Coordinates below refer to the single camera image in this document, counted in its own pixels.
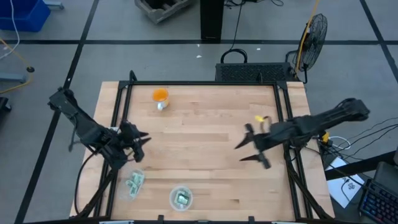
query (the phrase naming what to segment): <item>concrete floor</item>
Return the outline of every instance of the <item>concrete floor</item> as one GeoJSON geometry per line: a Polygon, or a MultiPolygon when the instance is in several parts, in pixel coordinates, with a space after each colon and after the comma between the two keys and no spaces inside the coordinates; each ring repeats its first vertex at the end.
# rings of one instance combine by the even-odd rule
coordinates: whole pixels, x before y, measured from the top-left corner
{"type": "MultiPolygon", "coordinates": [[[[65,10],[52,11],[40,32],[22,32],[21,39],[79,40],[93,1],[63,0],[65,10]]],[[[237,39],[299,40],[315,0],[283,1],[283,7],[268,0],[243,6],[237,39]]],[[[398,2],[366,2],[384,40],[398,40],[394,23],[398,19],[395,10],[398,2]]],[[[154,25],[132,0],[99,0],[87,39],[197,40],[200,38],[199,10],[197,2],[173,18],[154,25]]],[[[238,10],[237,7],[224,10],[223,39],[233,39],[238,10]]],[[[359,0],[323,0],[317,12],[328,18],[327,40],[377,40],[359,0]]],[[[16,38],[11,31],[0,31],[0,37],[16,38]]],[[[71,89],[81,107],[93,115],[101,82],[125,80],[131,69],[139,80],[214,80],[215,64],[229,47],[223,44],[85,45],[71,89]]],[[[281,62],[287,51],[297,48],[296,45],[269,44],[236,47],[248,53],[249,62],[281,62]]],[[[21,44],[17,49],[36,72],[30,85],[4,95],[10,98],[13,110],[0,124],[2,223],[15,220],[52,119],[48,97],[63,85],[76,48],[74,44],[21,44]]],[[[397,60],[398,45],[388,45],[388,49],[397,60]]],[[[240,62],[241,58],[230,55],[226,60],[240,62]]],[[[24,70],[23,64],[13,55],[0,61],[2,72],[22,73],[24,70]]],[[[349,138],[382,120],[398,116],[398,84],[378,44],[326,45],[308,76],[306,88],[312,113],[328,110],[348,97],[362,99],[371,110],[367,121],[342,124],[331,130],[332,135],[349,138]]],[[[68,217],[83,157],[83,150],[78,148],[68,152],[71,133],[72,125],[62,116],[25,222],[68,217]]],[[[396,131],[391,131],[359,152],[357,157],[368,158],[394,150],[398,145],[394,136],[396,131]]],[[[364,139],[346,153],[354,153],[373,139],[364,139]]],[[[358,217],[354,205],[346,210],[337,204],[334,206],[339,218],[354,220],[358,217]]]]}

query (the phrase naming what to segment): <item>wooden table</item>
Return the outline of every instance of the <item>wooden table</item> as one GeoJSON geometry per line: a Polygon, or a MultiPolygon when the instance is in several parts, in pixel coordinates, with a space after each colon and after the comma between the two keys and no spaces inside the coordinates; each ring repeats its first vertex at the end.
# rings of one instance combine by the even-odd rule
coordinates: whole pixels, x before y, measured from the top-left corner
{"type": "MultiPolygon", "coordinates": [[[[302,83],[287,84],[294,116],[309,114],[302,83]]],[[[272,165],[267,170],[258,162],[239,162],[256,153],[252,144],[234,150],[244,137],[244,124],[257,126],[255,115],[278,121],[271,86],[162,86],[170,94],[170,105],[163,111],[152,101],[152,92],[158,87],[132,88],[127,118],[140,131],[150,133],[152,140],[144,146],[142,162],[129,162],[119,171],[112,219],[156,220],[164,215],[165,220],[245,221],[248,216],[256,221],[294,220],[283,147],[266,151],[272,165]],[[142,169],[146,179],[137,198],[131,200],[125,181],[134,169],[142,169]],[[175,212],[169,204],[169,193],[177,185],[186,185],[193,192],[193,204],[186,212],[175,212]]],[[[117,88],[118,82],[102,84],[94,116],[99,124],[110,126],[117,88]]],[[[280,95],[286,118],[281,91],[280,95]]],[[[309,146],[317,149],[314,142],[309,146]]],[[[309,191],[334,216],[320,156],[304,149],[301,155],[309,191]]],[[[103,158],[96,156],[83,170],[80,210],[98,188],[102,166],[103,158]]],[[[297,194],[305,217],[298,188],[297,194]]],[[[107,200],[108,191],[101,214],[107,200]]]]}

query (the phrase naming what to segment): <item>orange cup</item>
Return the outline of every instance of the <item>orange cup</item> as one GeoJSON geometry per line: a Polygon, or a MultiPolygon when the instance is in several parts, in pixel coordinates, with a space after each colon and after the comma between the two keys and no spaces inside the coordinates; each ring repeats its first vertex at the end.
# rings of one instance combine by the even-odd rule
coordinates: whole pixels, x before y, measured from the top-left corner
{"type": "Polygon", "coordinates": [[[169,105],[169,93],[165,88],[156,89],[152,98],[157,103],[158,110],[163,110],[169,105]]]}

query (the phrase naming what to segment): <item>yellow clip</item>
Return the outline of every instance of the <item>yellow clip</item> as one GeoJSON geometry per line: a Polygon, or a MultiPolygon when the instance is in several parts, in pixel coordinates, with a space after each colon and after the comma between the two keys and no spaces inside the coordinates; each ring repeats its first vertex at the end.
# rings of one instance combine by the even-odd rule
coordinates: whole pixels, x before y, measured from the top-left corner
{"type": "Polygon", "coordinates": [[[254,117],[254,119],[256,119],[256,121],[258,121],[258,122],[264,122],[264,118],[262,118],[262,116],[259,116],[259,115],[256,115],[254,117]]]}
{"type": "Polygon", "coordinates": [[[326,144],[328,143],[328,141],[329,141],[329,132],[326,132],[326,134],[322,136],[322,142],[326,144]]]}

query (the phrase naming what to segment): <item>yellow object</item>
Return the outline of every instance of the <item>yellow object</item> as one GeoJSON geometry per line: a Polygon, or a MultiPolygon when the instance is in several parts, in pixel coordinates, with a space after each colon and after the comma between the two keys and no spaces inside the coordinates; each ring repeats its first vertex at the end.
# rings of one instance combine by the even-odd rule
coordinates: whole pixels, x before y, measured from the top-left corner
{"type": "Polygon", "coordinates": [[[258,121],[258,122],[264,122],[264,121],[265,121],[264,118],[263,118],[262,116],[259,116],[259,115],[256,115],[254,118],[255,118],[256,121],[258,121]]]}
{"type": "MultiPolygon", "coordinates": [[[[0,38],[0,42],[2,42],[14,55],[16,55],[16,56],[22,61],[22,63],[25,64],[25,66],[26,66],[27,68],[32,68],[32,67],[29,65],[29,63],[27,62],[27,60],[25,60],[18,52],[16,52],[15,50],[13,50],[12,47],[10,47],[2,38],[0,38]]],[[[11,88],[9,88],[8,90],[0,91],[0,94],[2,94],[2,93],[7,93],[8,91],[15,90],[15,89],[18,89],[18,88],[20,88],[20,87],[22,87],[22,86],[28,85],[30,82],[32,82],[32,80],[33,80],[33,75],[31,75],[30,73],[28,73],[28,76],[29,76],[29,79],[28,79],[25,83],[20,84],[20,85],[18,85],[18,86],[11,87],[11,88]]]]}
{"type": "Polygon", "coordinates": [[[310,20],[309,20],[308,23],[307,23],[307,26],[306,26],[305,31],[304,31],[303,38],[302,38],[301,43],[300,43],[300,47],[298,48],[297,63],[296,63],[296,69],[295,69],[295,73],[296,73],[296,74],[297,74],[297,72],[299,71],[300,58],[301,58],[301,53],[302,53],[302,50],[303,50],[303,43],[304,43],[305,35],[307,34],[308,28],[309,28],[310,25],[311,25],[312,17],[314,16],[315,11],[317,10],[318,3],[319,3],[319,0],[316,1],[315,5],[314,5],[314,7],[313,7],[313,9],[312,9],[312,13],[311,13],[310,20]]]}
{"type": "Polygon", "coordinates": [[[159,88],[154,91],[152,98],[157,102],[157,109],[162,110],[169,105],[169,93],[165,88],[159,88]]]}
{"type": "Polygon", "coordinates": [[[322,136],[322,142],[323,143],[328,143],[328,141],[329,141],[329,132],[326,132],[326,134],[324,134],[323,136],[322,136]]]}

